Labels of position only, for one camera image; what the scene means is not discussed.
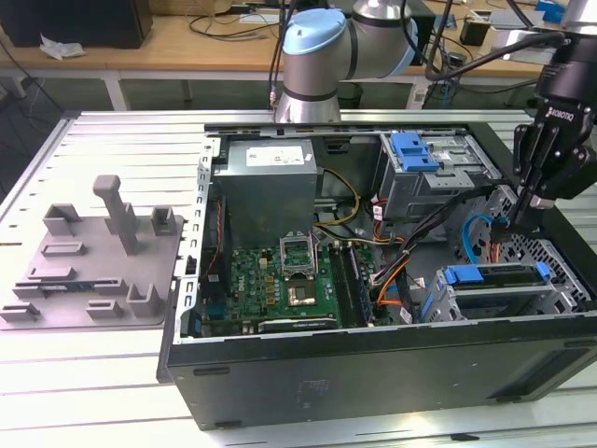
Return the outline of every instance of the floor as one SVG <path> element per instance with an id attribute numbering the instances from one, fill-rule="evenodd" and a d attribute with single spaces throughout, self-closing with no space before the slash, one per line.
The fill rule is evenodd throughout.
<path id="1" fill-rule="evenodd" d="M 164 109 L 263 109 L 267 107 L 268 89 L 265 82 L 255 81 L 193 81 L 193 101 L 185 103 L 179 81 L 126 80 L 123 87 L 135 110 Z M 44 89 L 67 111 L 111 110 L 104 83 L 99 80 L 48 79 Z M 410 86 L 404 84 L 364 84 L 360 108 L 403 108 Z M 4 199 L 18 180 L 29 160 L 44 143 L 61 113 L 43 93 L 31 84 L 27 97 L 18 102 L 11 97 L 0 102 L 0 199 Z M 339 89 L 340 107 L 355 108 L 352 84 Z M 434 92 L 427 108 L 500 109 L 526 107 L 533 89 L 518 92 L 517 102 L 507 105 L 509 93 L 478 94 L 458 91 L 451 104 L 452 92 Z"/>

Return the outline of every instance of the green circuit board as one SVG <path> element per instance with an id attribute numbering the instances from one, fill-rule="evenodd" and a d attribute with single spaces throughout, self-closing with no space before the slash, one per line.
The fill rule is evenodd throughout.
<path id="1" fill-rule="evenodd" d="M 304 265 L 309 258 L 304 251 L 286 251 L 286 265 Z M 356 254 L 361 273 L 366 278 L 373 272 L 373 257 L 367 246 L 359 246 Z M 314 303 L 305 301 L 314 293 Z M 282 270 L 280 248 L 239 249 L 232 257 L 232 297 L 225 319 L 283 319 L 301 316 L 333 317 L 340 320 L 340 310 L 334 276 L 329 259 L 329 249 L 320 247 L 317 255 L 317 274 L 312 278 L 299 276 L 285 278 Z"/>

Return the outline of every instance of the metal workbench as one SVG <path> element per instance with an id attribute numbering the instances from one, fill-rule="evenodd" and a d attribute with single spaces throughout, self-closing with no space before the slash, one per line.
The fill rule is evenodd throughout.
<path id="1" fill-rule="evenodd" d="M 487 121 L 509 147 L 515 126 L 530 121 L 521 111 L 357 111 L 344 117 Z M 172 111 L 85 113 L 62 120 L 0 206 L 0 301 L 12 297 L 14 282 L 46 231 L 41 217 L 51 203 L 70 202 L 81 216 L 104 216 L 90 186 L 98 174 L 116 174 L 122 199 L 138 215 L 171 204 L 188 217 L 203 123 L 268 119 L 265 112 Z M 560 204 L 593 248 L 595 194 L 593 187 Z M 0 444 L 597 446 L 597 366 L 534 403 L 201 433 L 176 387 L 155 378 L 160 339 L 160 329 L 0 333 Z M 480 439 L 451 441 L 451 434 L 462 433 Z"/>

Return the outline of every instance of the white sticker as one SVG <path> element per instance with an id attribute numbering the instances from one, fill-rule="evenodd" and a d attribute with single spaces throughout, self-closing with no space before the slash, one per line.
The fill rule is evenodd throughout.
<path id="1" fill-rule="evenodd" d="M 383 209 L 378 205 L 373 205 L 373 219 L 376 221 L 383 220 Z"/>
<path id="2" fill-rule="evenodd" d="M 304 165 L 302 147 L 249 147 L 246 166 Z"/>
<path id="3" fill-rule="evenodd" d="M 414 283 L 416 283 L 417 285 L 419 285 L 419 287 L 421 289 L 425 289 L 425 279 L 422 277 L 418 277 L 414 279 Z"/>
<path id="4" fill-rule="evenodd" d="M 400 317 L 402 317 L 402 320 L 404 320 L 407 324 L 412 323 L 412 315 L 410 315 L 404 306 L 400 308 Z"/>
<path id="5" fill-rule="evenodd" d="M 453 140 L 429 139 L 427 145 L 436 145 L 438 147 L 459 147 L 460 145 Z"/>
<path id="6" fill-rule="evenodd" d="M 65 291 L 67 288 L 63 285 L 39 287 L 43 291 Z"/>
<path id="7" fill-rule="evenodd" d="M 442 159 L 443 161 L 450 160 L 450 154 L 447 152 L 434 152 L 433 155 L 436 159 Z"/>

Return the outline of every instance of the desk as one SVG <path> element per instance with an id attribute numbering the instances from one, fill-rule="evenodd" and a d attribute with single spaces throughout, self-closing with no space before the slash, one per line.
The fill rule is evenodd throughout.
<path id="1" fill-rule="evenodd" d="M 440 123 L 445 112 L 342 115 L 349 121 L 373 116 L 379 122 Z M 0 206 L 0 299 L 9 297 L 45 234 L 41 217 L 51 203 L 71 202 L 81 216 L 105 216 L 90 186 L 98 174 L 117 174 L 122 199 L 137 215 L 168 203 L 190 217 L 202 123 L 258 122 L 269 116 L 266 111 L 104 112 L 62 120 Z M 531 120 L 515 110 L 453 110 L 451 119 L 488 122 L 509 147 L 515 126 Z M 564 207 L 573 222 L 586 219 L 585 230 L 595 227 L 591 194 Z M 461 446 L 450 441 L 456 433 L 480 437 L 463 442 L 464 448 L 564 448 L 597 441 L 597 365 L 532 403 L 201 433 L 176 387 L 156 381 L 160 339 L 160 329 L 0 333 L 2 446 Z"/>
<path id="2" fill-rule="evenodd" d="M 436 13 L 444 6 L 437 2 L 427 5 Z M 470 13 L 469 8 L 488 7 L 484 0 L 472 0 L 468 6 L 454 6 L 452 13 L 462 18 Z M 458 30 L 447 30 L 446 36 L 458 39 Z M 214 23 L 210 32 L 232 33 L 255 27 L 254 24 Z M 181 16 L 154 17 L 152 32 L 140 49 L 85 49 L 87 54 L 72 60 L 56 61 L 37 48 L 14 48 L 4 35 L 13 56 L 33 77 L 99 78 L 105 83 L 115 110 L 128 110 L 129 104 L 120 87 L 122 79 L 220 79 L 220 80 L 266 80 L 270 69 L 275 39 L 268 30 L 260 32 L 266 38 L 249 42 L 222 42 L 196 35 L 189 31 L 187 19 Z M 489 52 L 490 38 L 481 48 L 470 48 L 475 57 Z M 457 49 L 449 43 L 448 49 Z M 0 51 L 0 77 L 15 79 L 22 72 Z M 463 78 L 465 84 L 509 85 L 539 76 L 541 67 L 528 63 L 494 61 L 470 72 Z M 395 82 L 412 84 L 409 108 L 421 108 L 428 86 L 422 67 L 410 67 L 396 77 L 363 79 L 366 82 Z M 19 96 L 19 84 L 12 83 L 13 91 Z M 184 94 L 190 95 L 188 84 L 183 84 Z"/>

